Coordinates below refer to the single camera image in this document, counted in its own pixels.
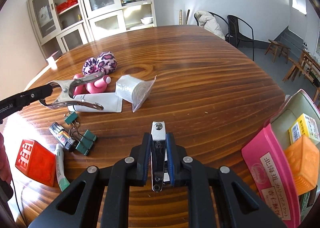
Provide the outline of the person's left hand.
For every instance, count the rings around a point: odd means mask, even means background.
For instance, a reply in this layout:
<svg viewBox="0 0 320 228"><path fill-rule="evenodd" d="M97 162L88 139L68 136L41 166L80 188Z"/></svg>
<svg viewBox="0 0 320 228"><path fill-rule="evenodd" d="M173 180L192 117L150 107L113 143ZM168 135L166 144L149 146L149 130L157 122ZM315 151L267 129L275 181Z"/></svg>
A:
<svg viewBox="0 0 320 228"><path fill-rule="evenodd" d="M2 181L7 182L9 185L12 181L12 174L10 170L10 165L8 157L5 151L4 138L0 133L0 177Z"/></svg>

